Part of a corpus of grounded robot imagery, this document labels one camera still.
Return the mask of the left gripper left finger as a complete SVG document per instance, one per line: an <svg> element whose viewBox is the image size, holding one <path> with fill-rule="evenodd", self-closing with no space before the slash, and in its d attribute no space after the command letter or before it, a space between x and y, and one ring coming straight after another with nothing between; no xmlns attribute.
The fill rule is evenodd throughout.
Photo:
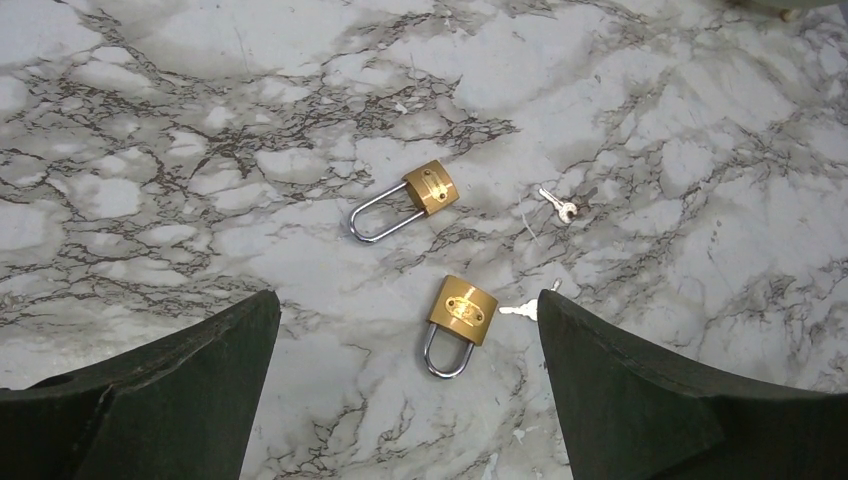
<svg viewBox="0 0 848 480"><path fill-rule="evenodd" d="M235 479L276 341L261 291L156 341L1 392L5 479Z"/></svg>

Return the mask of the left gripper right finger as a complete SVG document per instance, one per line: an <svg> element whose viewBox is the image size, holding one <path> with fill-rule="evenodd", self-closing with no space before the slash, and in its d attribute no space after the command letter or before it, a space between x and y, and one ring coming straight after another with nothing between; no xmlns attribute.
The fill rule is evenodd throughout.
<svg viewBox="0 0 848 480"><path fill-rule="evenodd" d="M847 397L690 360L544 290L538 329L577 479L843 479Z"/></svg>

